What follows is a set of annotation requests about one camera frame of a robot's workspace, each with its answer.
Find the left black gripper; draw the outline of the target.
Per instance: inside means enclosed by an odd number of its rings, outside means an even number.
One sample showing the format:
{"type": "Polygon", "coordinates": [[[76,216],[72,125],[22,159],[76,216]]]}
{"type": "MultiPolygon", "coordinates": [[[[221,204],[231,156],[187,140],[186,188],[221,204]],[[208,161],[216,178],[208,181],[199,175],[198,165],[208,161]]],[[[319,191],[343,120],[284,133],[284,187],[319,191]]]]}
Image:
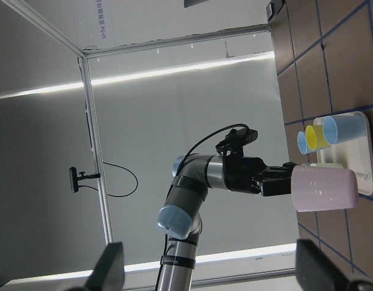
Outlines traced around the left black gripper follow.
{"type": "Polygon", "coordinates": [[[259,157],[244,157],[239,153],[224,152],[223,181],[233,192],[259,194],[263,197],[291,194],[291,179],[264,179],[263,177],[291,177],[294,162],[282,166],[267,166],[259,157]]]}

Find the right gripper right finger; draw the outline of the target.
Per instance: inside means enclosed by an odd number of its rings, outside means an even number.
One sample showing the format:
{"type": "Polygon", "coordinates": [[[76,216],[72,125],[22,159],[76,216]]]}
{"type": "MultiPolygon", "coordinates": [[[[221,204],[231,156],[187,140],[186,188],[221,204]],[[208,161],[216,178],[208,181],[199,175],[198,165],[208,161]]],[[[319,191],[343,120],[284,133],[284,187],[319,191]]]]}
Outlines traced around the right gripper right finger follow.
{"type": "Polygon", "coordinates": [[[302,290],[373,290],[373,280],[346,276],[309,239],[297,240],[295,277],[302,290]]]}

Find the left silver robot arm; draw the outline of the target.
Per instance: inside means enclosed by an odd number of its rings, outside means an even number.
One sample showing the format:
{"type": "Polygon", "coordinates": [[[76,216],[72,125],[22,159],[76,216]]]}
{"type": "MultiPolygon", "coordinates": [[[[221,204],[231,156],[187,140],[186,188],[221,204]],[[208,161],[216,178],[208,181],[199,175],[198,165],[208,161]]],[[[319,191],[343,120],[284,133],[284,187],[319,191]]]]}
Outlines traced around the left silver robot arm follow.
{"type": "Polygon", "coordinates": [[[267,166],[261,158],[242,152],[179,156],[173,180],[160,209],[157,226],[166,234],[156,290],[190,290],[203,223],[200,208],[209,189],[261,194],[291,193],[295,163],[267,166]]]}

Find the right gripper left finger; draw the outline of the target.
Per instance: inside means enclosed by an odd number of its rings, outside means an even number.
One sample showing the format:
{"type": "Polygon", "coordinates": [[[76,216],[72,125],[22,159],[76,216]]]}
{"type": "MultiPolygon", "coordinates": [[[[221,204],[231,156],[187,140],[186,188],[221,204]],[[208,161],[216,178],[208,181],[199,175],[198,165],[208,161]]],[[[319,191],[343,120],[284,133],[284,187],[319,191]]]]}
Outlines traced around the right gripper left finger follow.
{"type": "Polygon", "coordinates": [[[124,287],[124,249],[122,242],[109,243],[95,264],[93,272],[83,286],[67,290],[119,291],[124,287]]]}

